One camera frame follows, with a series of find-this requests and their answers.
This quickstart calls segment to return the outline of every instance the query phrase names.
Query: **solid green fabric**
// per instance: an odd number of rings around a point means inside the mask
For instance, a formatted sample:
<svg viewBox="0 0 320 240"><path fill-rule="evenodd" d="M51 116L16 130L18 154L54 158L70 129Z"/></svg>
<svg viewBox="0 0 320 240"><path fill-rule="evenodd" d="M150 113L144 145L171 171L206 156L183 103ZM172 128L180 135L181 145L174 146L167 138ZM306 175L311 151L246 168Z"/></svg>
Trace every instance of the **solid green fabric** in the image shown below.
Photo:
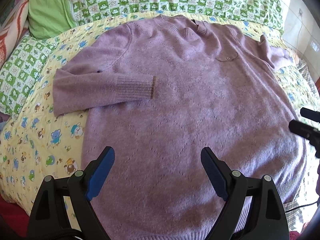
<svg viewBox="0 0 320 240"><path fill-rule="evenodd" d="M57 36L78 24L67 0L29 0L29 29L37 39Z"/></svg>

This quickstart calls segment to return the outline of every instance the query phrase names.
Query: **green pillow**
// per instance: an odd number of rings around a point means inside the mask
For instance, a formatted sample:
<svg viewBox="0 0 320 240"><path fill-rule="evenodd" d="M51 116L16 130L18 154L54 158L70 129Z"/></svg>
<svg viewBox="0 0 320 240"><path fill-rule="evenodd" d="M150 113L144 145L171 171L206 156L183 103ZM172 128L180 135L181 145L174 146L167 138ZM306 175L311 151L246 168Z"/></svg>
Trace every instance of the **green pillow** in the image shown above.
<svg viewBox="0 0 320 240"><path fill-rule="evenodd" d="M29 0L29 29L37 39L55 37L78 24L67 0Z"/></svg>
<svg viewBox="0 0 320 240"><path fill-rule="evenodd" d="M0 70L0 112L17 119L57 44L25 36Z"/></svg>

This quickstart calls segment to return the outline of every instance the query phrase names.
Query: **green checkered pillow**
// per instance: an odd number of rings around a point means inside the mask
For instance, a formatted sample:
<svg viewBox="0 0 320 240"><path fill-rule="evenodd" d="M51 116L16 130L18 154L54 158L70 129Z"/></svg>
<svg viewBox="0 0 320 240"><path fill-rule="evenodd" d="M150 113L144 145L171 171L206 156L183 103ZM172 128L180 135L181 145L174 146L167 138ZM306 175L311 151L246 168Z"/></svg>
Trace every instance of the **green checkered pillow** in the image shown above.
<svg viewBox="0 0 320 240"><path fill-rule="evenodd" d="M25 36L0 70L0 112L16 119L29 92L57 47Z"/></svg>

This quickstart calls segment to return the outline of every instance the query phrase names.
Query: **metal screw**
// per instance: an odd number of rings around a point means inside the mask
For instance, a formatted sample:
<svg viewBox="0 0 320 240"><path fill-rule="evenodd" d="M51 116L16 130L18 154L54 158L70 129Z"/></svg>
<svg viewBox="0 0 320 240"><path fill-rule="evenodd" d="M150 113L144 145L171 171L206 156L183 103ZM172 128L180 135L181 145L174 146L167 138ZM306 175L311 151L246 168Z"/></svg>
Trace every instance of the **metal screw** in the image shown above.
<svg viewBox="0 0 320 240"><path fill-rule="evenodd" d="M82 175L83 175L83 171L81 171L81 170L78 170L75 172L76 177L81 177Z"/></svg>
<svg viewBox="0 0 320 240"><path fill-rule="evenodd" d="M44 181L49 182L50 180L51 180L51 176L50 175L44 177Z"/></svg>
<svg viewBox="0 0 320 240"><path fill-rule="evenodd" d="M264 176L264 179L265 179L266 181L271 181L271 177L270 177L269 175L265 175L265 176Z"/></svg>
<svg viewBox="0 0 320 240"><path fill-rule="evenodd" d="M241 172L240 171L233 171L232 175L235 176L235 177L240 177Z"/></svg>

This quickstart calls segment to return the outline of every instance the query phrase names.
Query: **yellow bed sheet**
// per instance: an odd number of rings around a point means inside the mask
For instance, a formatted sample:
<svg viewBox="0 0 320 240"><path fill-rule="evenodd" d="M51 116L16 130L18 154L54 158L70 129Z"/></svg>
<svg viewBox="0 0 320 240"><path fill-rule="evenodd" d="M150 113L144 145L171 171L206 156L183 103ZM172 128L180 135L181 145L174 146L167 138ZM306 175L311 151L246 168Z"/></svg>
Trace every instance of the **yellow bed sheet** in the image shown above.
<svg viewBox="0 0 320 240"><path fill-rule="evenodd" d="M94 43L99 35L108 29L127 21L156 17L160 13L167 16L178 14L156 11L106 18L71 29L48 40L58 42L59 46L45 64L18 120L9 120L0 134L0 189L6 201L16 202L30 214L38 188L46 175L51 174L54 178L66 177L81 166L87 112L79 111L54 117L52 81L56 69L65 65L82 48ZM279 31L270 27L204 15L179 14L209 23L236 25L255 40L260 40L260 36L265 34L273 46L286 48ZM302 106L320 110L307 82L294 66L281 69L275 76L296 110ZM310 150L310 161L313 156L314 152ZM65 202L71 225L77 228L70 199L65 198Z"/></svg>

